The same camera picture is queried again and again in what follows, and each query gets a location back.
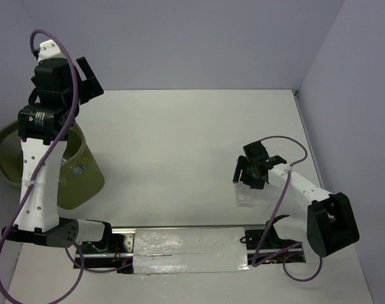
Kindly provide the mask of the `clear bottle white cap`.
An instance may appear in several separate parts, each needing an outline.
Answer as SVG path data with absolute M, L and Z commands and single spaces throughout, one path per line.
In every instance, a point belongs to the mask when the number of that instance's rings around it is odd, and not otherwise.
M 243 183 L 234 185 L 235 202 L 238 207 L 255 207 L 257 205 L 257 190 Z

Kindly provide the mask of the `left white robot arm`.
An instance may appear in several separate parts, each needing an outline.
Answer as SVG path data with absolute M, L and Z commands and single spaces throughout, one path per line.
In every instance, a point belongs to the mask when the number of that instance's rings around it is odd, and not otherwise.
M 111 225 L 97 220 L 58 215 L 58 184 L 68 129 L 80 105 L 104 93 L 84 57 L 70 68 L 65 58 L 38 63 L 28 105 L 18 112 L 18 136 L 23 152 L 22 202 L 19 213 L 2 232 L 8 241 L 68 248 L 91 242 L 99 252 L 113 247 Z

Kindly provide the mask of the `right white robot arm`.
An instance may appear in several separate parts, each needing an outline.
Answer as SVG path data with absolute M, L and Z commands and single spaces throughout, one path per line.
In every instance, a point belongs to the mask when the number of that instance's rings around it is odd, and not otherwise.
M 306 213 L 306 240 L 317 256 L 325 258 L 360 239 L 350 199 L 331 193 L 295 172 L 294 163 L 269 155 L 261 141 L 243 146 L 232 178 L 236 203 L 250 206 L 264 202 L 267 189 L 281 194 L 276 207 L 288 198 Z

